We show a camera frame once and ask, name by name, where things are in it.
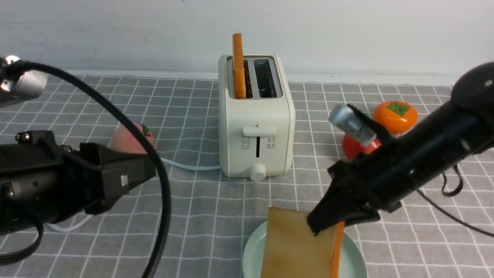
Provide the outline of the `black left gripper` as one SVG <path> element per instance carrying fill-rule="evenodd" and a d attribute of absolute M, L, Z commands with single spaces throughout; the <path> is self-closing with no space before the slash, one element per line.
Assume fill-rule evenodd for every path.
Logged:
<path fill-rule="evenodd" d="M 1 197 L 44 223 L 59 223 L 81 211 L 102 214 L 156 175 L 146 154 L 95 143 L 72 149 L 58 145 L 52 131 L 20 132 L 17 139 L 1 145 Z"/>

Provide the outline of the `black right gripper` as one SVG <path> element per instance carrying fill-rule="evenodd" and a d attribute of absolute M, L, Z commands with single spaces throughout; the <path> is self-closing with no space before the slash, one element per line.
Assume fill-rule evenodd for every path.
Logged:
<path fill-rule="evenodd" d="M 413 181 L 400 167 L 378 162 L 364 166 L 338 161 L 328 168 L 331 184 L 307 216 L 312 234 L 344 222 L 346 226 L 377 222 L 413 192 Z"/>

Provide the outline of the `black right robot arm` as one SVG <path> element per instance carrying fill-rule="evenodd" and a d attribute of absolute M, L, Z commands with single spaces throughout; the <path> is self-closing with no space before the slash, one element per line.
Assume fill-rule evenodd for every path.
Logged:
<path fill-rule="evenodd" d="M 468 71 L 453 86 L 448 102 L 398 138 L 355 106 L 335 106 L 332 125 L 360 144 L 378 139 L 381 146 L 328 168 L 329 189 L 307 216 L 312 233 L 341 222 L 375 222 L 379 211 L 394 212 L 402 199 L 447 169 L 492 148 L 493 73 L 492 62 Z"/>

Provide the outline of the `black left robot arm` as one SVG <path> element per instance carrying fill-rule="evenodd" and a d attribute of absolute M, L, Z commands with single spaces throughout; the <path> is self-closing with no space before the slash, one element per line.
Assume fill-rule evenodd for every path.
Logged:
<path fill-rule="evenodd" d="M 84 212 L 100 215 L 156 175 L 146 154 L 120 153 L 102 144 L 58 145 L 52 131 L 16 134 L 1 145 L 1 235 L 34 226 L 5 202 L 14 200 L 48 224 Z"/>

